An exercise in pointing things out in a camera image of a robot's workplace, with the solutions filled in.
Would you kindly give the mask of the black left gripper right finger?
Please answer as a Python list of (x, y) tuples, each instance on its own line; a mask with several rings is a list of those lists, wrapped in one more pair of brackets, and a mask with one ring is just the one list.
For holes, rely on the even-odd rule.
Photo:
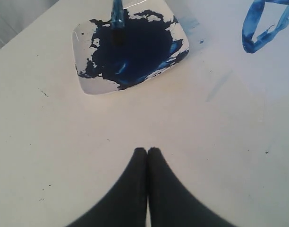
[(232, 226), (185, 188), (159, 148), (148, 150), (147, 180), (152, 227)]

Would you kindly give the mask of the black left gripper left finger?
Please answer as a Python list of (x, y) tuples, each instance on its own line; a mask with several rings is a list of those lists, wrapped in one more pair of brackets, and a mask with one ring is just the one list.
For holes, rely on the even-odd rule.
[(120, 178), (70, 227), (144, 227), (147, 212), (147, 152), (136, 148)]

